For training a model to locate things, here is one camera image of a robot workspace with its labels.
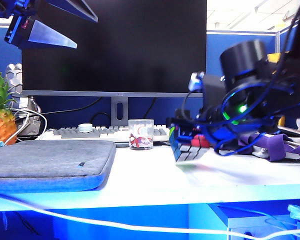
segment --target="pineapple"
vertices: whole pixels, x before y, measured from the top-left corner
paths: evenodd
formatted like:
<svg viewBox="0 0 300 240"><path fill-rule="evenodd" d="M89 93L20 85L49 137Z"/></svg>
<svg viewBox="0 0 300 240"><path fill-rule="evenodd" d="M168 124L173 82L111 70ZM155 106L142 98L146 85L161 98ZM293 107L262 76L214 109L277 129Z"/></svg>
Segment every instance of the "pineapple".
<svg viewBox="0 0 300 240"><path fill-rule="evenodd" d="M8 93L8 83L5 82L0 72L0 141L5 142L11 135L17 131L15 117L9 109L6 109L6 104L13 101L8 99L11 93ZM14 144L17 136L13 137L7 145Z"/></svg>

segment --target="black cable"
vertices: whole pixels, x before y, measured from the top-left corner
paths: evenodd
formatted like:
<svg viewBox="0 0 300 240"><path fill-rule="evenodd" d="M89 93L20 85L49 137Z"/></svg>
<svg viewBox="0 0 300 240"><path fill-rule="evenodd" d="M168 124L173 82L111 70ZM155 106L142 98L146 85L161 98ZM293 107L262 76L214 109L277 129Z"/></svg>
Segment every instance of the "black cable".
<svg viewBox="0 0 300 240"><path fill-rule="evenodd" d="M152 99L151 105L149 106L148 110L145 112L145 114L143 115L143 119L145 119L147 117L147 115L149 114L150 110L153 108L155 102L156 102L157 98L154 97Z"/></svg>
<svg viewBox="0 0 300 240"><path fill-rule="evenodd" d="M48 115L48 114L60 114L60 113L69 113L69 112L76 112L76 111L80 111L80 110L83 110L83 109L86 109L86 108L89 108L91 107L92 105L98 103L103 97L99 97L97 100L95 100L94 102L86 105L86 106L83 106L83 107L80 107L80 108L75 108L75 109L69 109L69 110L60 110L60 111L50 111L50 112L41 112L40 114L42 115ZM29 118L32 118L32 117L35 117L37 116L36 114L32 114L29 116Z"/></svg>
<svg viewBox="0 0 300 240"><path fill-rule="evenodd" d="M181 115L182 117L189 123L194 123L195 121L193 121L192 119L188 118L187 115L186 115L186 110L185 110L185 107L186 107L186 103L187 103L187 99L189 98L190 94L193 94L195 93L197 90L192 90L190 92L187 93L187 95L185 96L185 98L183 99L182 101L182 105L181 105Z"/></svg>
<svg viewBox="0 0 300 240"><path fill-rule="evenodd" d="M106 112L97 112L97 113L95 113L91 118L90 118L90 121L89 121L89 123L93 123L93 121L94 121L94 119L97 117L97 116L99 116L99 115L105 115L105 116L107 116L108 118L109 118L109 120L111 121L111 117L110 117L110 115L108 114L108 113L106 113Z"/></svg>
<svg viewBox="0 0 300 240"><path fill-rule="evenodd" d="M36 234L36 235L40 235L37 230L26 220L24 219L23 216L21 216L21 214L17 211L13 212L14 214L16 214L19 219L21 220L22 224L32 233L32 234Z"/></svg>

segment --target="ceiling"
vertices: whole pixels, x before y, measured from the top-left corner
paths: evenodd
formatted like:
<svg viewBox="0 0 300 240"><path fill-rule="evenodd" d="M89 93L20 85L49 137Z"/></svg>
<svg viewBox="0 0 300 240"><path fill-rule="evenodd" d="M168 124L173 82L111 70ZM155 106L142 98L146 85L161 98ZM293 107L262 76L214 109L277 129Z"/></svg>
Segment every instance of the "ceiling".
<svg viewBox="0 0 300 240"><path fill-rule="evenodd" d="M207 30L270 31L287 27L300 0L207 0ZM0 24L10 19L0 18Z"/></svg>

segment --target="black monitor screen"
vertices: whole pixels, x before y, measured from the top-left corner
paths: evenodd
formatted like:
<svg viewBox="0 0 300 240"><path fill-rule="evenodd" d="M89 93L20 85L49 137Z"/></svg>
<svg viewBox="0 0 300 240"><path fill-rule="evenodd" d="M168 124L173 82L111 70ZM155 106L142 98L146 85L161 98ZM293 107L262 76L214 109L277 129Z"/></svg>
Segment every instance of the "black monitor screen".
<svg viewBox="0 0 300 240"><path fill-rule="evenodd" d="M206 0L86 0L98 23L41 1L41 21L77 43L22 50L23 90L186 93L206 69Z"/></svg>

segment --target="white knob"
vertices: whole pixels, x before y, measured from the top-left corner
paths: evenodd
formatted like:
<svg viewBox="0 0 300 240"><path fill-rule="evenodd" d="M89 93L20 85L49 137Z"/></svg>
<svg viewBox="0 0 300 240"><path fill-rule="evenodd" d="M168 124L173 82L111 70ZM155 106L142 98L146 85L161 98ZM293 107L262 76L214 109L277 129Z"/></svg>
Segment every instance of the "white knob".
<svg viewBox="0 0 300 240"><path fill-rule="evenodd" d="M93 127L91 123L82 123L78 125L78 131L80 133L90 133L93 131Z"/></svg>

